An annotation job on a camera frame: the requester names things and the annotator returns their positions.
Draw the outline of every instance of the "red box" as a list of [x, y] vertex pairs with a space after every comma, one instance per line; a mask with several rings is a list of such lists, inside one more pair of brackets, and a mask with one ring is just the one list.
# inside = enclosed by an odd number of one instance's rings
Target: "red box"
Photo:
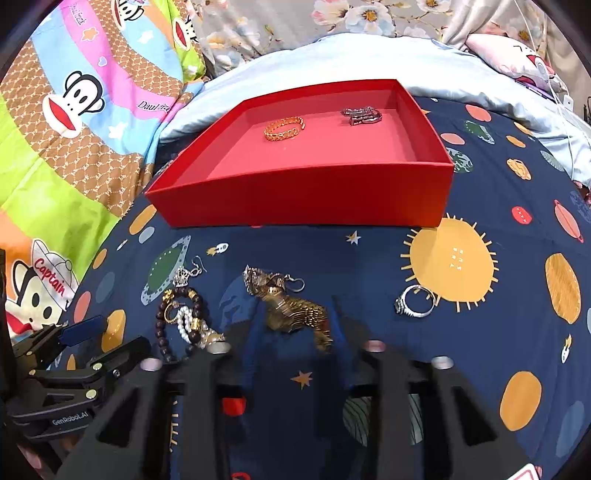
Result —
[[[377, 108], [354, 127], [340, 111]], [[263, 130], [301, 116], [294, 138]], [[173, 227], [439, 225], [453, 162], [396, 80], [323, 83], [240, 103], [203, 132], [146, 191]]]

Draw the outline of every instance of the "beaded bracelet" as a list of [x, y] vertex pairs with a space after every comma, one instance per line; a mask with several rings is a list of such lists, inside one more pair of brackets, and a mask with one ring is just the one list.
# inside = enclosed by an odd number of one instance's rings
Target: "beaded bracelet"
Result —
[[[176, 298], [187, 297], [193, 301], [193, 307], [179, 303]], [[171, 309], [178, 309], [176, 317], [170, 318]], [[208, 327], [203, 310], [203, 298], [191, 287], [174, 287], [164, 291], [162, 302], [156, 312], [156, 338], [160, 353], [166, 363], [176, 361], [172, 349], [166, 338], [165, 327], [167, 323], [176, 323], [178, 332], [189, 345], [186, 348], [187, 356], [190, 356], [196, 348], [204, 349], [215, 342], [225, 340], [222, 333]]]

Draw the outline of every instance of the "pillow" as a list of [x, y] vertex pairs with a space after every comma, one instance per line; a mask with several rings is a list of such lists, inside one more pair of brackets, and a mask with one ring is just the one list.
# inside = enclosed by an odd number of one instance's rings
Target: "pillow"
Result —
[[500, 35], [474, 33], [468, 35], [466, 45], [497, 72], [519, 82], [529, 83], [545, 92], [566, 91], [564, 82], [527, 45]]

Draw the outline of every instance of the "navy bedsheet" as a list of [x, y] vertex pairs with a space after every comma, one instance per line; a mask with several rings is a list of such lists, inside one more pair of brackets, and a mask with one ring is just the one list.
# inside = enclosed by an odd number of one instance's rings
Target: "navy bedsheet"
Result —
[[[330, 308], [334, 297], [344, 313], [367, 323], [373, 337], [403, 346], [414, 359], [452, 357], [515, 431], [544, 478], [551, 478], [590, 423], [591, 210], [527, 129], [462, 103], [417, 102], [456, 164], [447, 214], [436, 231], [172, 229], [140, 196], [102, 245], [74, 308], [62, 318], [72, 323], [103, 314], [109, 330], [96, 342], [65, 351], [59, 367], [74, 368], [137, 335], [154, 341], [158, 292], [195, 255], [207, 273], [190, 285], [203, 295], [218, 331], [263, 314], [242, 283], [247, 264], [289, 273], [305, 279], [302, 297]], [[356, 201], [355, 191], [349, 201]], [[178, 207], [199, 208], [199, 199]], [[208, 255], [222, 243], [226, 251]], [[439, 300], [423, 320], [397, 316], [392, 306], [412, 282], [432, 289]], [[183, 341], [174, 326], [167, 330], [181, 356]], [[356, 478], [368, 402], [347, 399], [339, 390], [334, 372], [317, 361], [311, 332], [266, 332], [256, 362], [255, 401], [223, 402], [234, 477]], [[420, 448], [415, 400], [413, 443]], [[182, 416], [171, 421], [174, 478]]]

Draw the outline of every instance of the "blanket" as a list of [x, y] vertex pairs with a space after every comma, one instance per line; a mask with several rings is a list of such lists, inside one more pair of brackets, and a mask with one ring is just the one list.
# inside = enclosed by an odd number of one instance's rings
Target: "blanket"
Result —
[[205, 66], [182, 0], [65, 0], [0, 85], [0, 248], [13, 335], [55, 323], [151, 177]]
[[413, 95], [472, 103], [509, 116], [550, 150], [557, 169], [591, 186], [589, 125], [478, 57], [432, 39], [343, 33], [265, 55], [205, 84], [163, 129], [161, 141], [201, 131], [247, 98], [361, 79], [398, 79]]

